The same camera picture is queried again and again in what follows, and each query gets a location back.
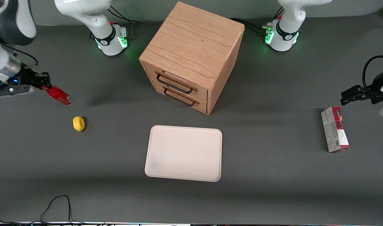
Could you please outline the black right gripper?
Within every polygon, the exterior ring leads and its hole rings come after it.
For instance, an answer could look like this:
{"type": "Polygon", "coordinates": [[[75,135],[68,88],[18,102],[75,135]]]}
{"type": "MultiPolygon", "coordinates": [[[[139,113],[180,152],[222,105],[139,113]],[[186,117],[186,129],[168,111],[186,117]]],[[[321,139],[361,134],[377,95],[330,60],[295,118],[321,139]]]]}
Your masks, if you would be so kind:
{"type": "Polygon", "coordinates": [[[51,78],[49,73],[36,73],[31,68],[22,68],[15,75],[15,80],[18,84],[29,85],[41,90],[52,88],[51,78]]]}

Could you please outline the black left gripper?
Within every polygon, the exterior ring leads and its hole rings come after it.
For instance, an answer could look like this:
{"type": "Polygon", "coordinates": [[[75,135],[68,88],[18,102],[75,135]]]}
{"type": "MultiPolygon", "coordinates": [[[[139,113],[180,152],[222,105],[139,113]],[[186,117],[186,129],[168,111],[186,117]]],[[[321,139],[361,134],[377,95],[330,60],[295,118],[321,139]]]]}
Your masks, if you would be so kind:
{"type": "Polygon", "coordinates": [[[345,106],[354,101],[363,101],[371,99],[371,104],[375,105],[383,102],[383,72],[378,74],[368,89],[371,93],[371,97],[368,96],[366,88],[355,85],[350,90],[345,90],[341,93],[341,105],[345,106]]]}

